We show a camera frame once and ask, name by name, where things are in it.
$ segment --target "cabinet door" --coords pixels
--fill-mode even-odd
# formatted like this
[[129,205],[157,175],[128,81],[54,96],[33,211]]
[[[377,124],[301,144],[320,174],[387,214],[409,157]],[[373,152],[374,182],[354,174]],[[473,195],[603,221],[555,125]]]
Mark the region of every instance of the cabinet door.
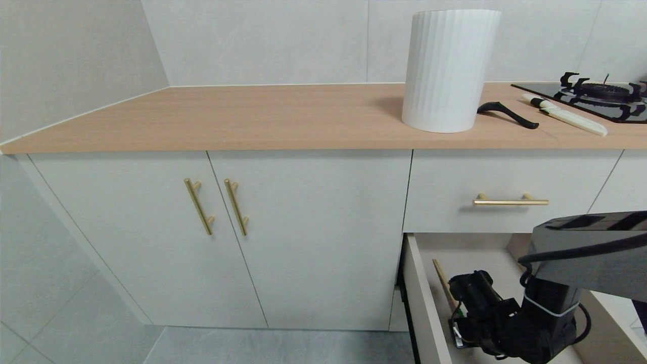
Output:
[[647,150],[625,150],[590,213],[647,210]]
[[[205,152],[31,155],[153,324],[267,327]],[[184,178],[214,215],[207,235]]]
[[388,330],[410,150],[209,154],[271,328]]

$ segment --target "black cable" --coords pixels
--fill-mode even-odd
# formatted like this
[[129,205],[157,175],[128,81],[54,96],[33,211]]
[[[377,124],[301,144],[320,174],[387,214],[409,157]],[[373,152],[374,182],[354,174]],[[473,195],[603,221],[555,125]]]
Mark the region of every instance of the black cable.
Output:
[[[456,316],[456,314],[458,313],[458,310],[460,310],[460,309],[461,309],[461,305],[462,305],[462,304],[463,304],[463,302],[462,302],[462,301],[458,301],[458,306],[456,306],[456,308],[454,309],[454,312],[452,312],[452,316],[451,316],[451,320],[452,320],[452,330],[454,329],[454,316]],[[466,343],[470,343],[470,344],[473,342],[473,341],[466,340],[466,339],[465,339],[465,338],[463,338],[463,337],[461,338],[461,340],[463,340],[463,341],[464,341],[464,342],[466,342]]]
[[584,331],[582,332],[582,335],[579,335],[575,341],[573,341],[572,345],[575,345],[579,343],[580,341],[584,340],[589,333],[591,332],[591,315],[589,315],[589,312],[586,310],[586,307],[584,307],[583,304],[578,304],[580,309],[582,310],[582,313],[584,313],[584,317],[586,317],[586,327],[584,328]]
[[646,246],[647,234],[640,234],[602,244],[576,247],[573,249],[564,249],[558,251],[548,251],[546,253],[528,254],[519,258],[517,262],[523,265],[525,263],[546,262],[548,260],[584,258],[586,256],[605,255],[619,251],[638,249],[640,247]]
[[522,264],[526,271],[523,272],[521,275],[521,278],[519,279],[519,284],[521,284],[522,287],[527,287],[528,286],[528,279],[532,275],[532,265],[530,263],[523,263]]

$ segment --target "cabinet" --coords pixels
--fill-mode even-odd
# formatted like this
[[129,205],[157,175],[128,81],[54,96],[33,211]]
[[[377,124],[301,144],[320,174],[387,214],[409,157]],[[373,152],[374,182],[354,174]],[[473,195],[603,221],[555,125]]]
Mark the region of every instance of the cabinet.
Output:
[[30,157],[153,324],[267,327],[206,152]]
[[389,329],[411,150],[209,156],[270,328]]
[[625,150],[590,213],[647,210],[647,150]]
[[[411,162],[404,231],[529,233],[552,218],[585,214],[620,153],[416,150]],[[521,205],[535,203],[524,201],[525,194],[544,201]],[[478,199],[493,204],[477,205]]]

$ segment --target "black handle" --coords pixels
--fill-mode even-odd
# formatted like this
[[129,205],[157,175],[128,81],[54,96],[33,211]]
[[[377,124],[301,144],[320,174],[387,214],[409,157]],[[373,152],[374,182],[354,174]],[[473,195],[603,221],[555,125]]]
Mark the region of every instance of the black handle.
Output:
[[519,125],[523,126],[524,128],[528,128],[528,129],[539,128],[538,123],[531,122],[531,121],[528,121],[527,119],[522,118],[521,116],[512,112],[512,110],[510,110],[509,108],[506,108],[501,102],[498,102],[498,101],[486,102],[483,105],[479,106],[476,112],[480,114],[484,111],[500,111],[508,115],[509,117],[513,118],[514,121],[518,122]]

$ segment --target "white vase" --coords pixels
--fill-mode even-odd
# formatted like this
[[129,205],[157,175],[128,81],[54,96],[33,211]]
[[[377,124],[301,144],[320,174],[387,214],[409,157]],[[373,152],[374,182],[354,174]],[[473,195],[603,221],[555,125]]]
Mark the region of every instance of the white vase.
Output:
[[413,15],[402,121],[456,133],[474,126],[501,12],[442,10]]

